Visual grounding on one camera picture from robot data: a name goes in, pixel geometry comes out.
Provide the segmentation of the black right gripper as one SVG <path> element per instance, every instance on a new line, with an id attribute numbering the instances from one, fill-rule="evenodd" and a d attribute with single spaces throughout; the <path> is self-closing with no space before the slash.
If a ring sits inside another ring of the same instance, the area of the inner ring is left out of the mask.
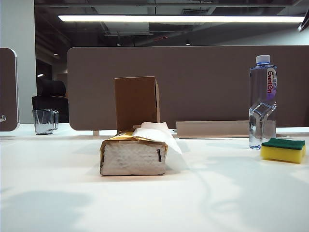
<path id="1" fill-rule="evenodd" d="M 301 24 L 298 26 L 297 30 L 299 32 L 304 31 L 309 26 L 309 15 L 305 15 L 304 20 L 301 22 Z"/>

